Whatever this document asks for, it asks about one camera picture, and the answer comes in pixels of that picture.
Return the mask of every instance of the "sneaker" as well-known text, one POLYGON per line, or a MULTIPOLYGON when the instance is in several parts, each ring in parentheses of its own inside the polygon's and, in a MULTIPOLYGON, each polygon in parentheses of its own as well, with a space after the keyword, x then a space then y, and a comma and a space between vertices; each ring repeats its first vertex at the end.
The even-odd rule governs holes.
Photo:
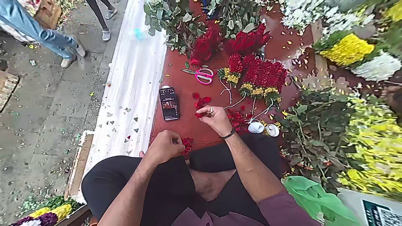
POLYGON ((84 46, 82 45, 81 41, 80 41, 80 40, 78 39, 78 37, 75 36, 75 35, 71 35, 71 37, 72 37, 72 38, 76 41, 76 43, 77 43, 77 48, 75 49, 75 50, 77 51, 77 53, 78 53, 80 56, 85 57, 86 52, 85 52, 84 46))
POLYGON ((77 60, 77 56, 74 55, 74 58, 72 60, 69 59, 63 59, 62 63, 60 64, 60 66, 62 68, 68 68, 70 67, 71 63, 74 62, 75 60, 77 60))
POLYGON ((108 10, 107 11, 107 15, 105 16, 105 19, 110 20, 112 19, 112 17, 117 13, 117 9, 113 9, 113 10, 108 10))
POLYGON ((102 40, 109 41, 110 40, 110 30, 102 31, 102 40))

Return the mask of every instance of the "black pants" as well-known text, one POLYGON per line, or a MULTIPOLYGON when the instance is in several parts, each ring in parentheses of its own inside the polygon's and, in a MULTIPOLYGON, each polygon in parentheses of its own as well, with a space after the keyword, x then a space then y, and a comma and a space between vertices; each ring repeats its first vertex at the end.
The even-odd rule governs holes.
MULTIPOLYGON (((243 141, 253 153, 280 178, 280 156, 276 142, 263 134, 246 134, 243 141)), ((126 185, 141 158, 115 156, 90 170, 82 181, 82 192, 94 216, 99 220, 126 185)), ((204 148, 190 155, 190 168, 201 172, 235 169, 226 143, 204 148)), ((268 225, 258 206, 244 188, 236 172, 218 197, 206 202, 195 193, 193 179, 182 156, 160 164, 152 174, 145 195, 142 226, 170 226, 190 207, 200 218, 209 211, 219 217, 229 211, 248 216, 268 225)))
MULTIPOLYGON (((86 0, 86 2, 88 3, 89 7, 91 7, 92 11, 95 13, 95 16, 98 18, 98 21, 102 26, 102 29, 108 30, 105 19, 103 18, 101 9, 99 8, 96 0, 86 0)), ((103 4, 105 4, 107 8, 110 8, 112 6, 108 0, 101 0, 101 2, 103 2, 103 4)))

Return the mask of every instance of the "phone screen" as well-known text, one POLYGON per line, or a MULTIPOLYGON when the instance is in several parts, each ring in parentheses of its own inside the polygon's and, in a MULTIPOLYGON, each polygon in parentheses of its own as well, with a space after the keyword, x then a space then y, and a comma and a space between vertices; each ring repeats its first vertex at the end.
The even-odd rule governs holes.
POLYGON ((159 97, 162 104, 163 119, 165 121, 179 119, 178 103, 174 88, 160 89, 159 97))

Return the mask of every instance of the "purple flower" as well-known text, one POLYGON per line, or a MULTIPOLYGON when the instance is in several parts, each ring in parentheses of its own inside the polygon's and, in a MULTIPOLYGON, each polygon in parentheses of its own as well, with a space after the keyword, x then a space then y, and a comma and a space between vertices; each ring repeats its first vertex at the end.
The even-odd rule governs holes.
POLYGON ((33 220, 33 217, 27 216, 27 217, 24 217, 24 218, 22 218, 21 220, 15 222, 15 223, 11 224, 10 226, 20 226, 20 225, 22 225, 24 222, 27 222, 27 221, 30 221, 30 220, 33 220))
POLYGON ((42 222, 41 226, 53 226, 57 223, 57 215, 55 213, 45 213, 35 220, 40 220, 42 222))

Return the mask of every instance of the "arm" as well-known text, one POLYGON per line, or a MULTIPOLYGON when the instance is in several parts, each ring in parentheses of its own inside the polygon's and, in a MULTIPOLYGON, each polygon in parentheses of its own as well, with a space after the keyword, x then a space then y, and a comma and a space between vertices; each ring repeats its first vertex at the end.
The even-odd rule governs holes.
MULTIPOLYGON (((205 106, 197 113, 210 112, 210 110, 211 106, 205 106)), ((210 125, 220 136, 227 136, 232 130, 232 125, 222 107, 213 107, 211 117, 202 117, 200 120, 210 125)), ((225 141, 230 148, 244 187, 258 204, 269 225, 320 225, 297 205, 280 180, 251 152, 237 134, 225 141)))
POLYGON ((159 164, 181 155, 183 150, 184 146, 178 134, 168 130, 160 132, 98 225, 139 226, 152 173, 159 164))
MULTIPOLYGON (((209 112, 210 110, 211 106, 206 106, 198 110, 197 113, 209 112)), ((211 118, 203 117, 200 120, 210 125, 220 136, 230 134, 232 125, 225 110, 222 107, 213 107, 213 110, 211 118)), ((225 141, 232 153, 240 179, 256 203, 286 191, 280 180, 251 152, 236 133, 225 141)))

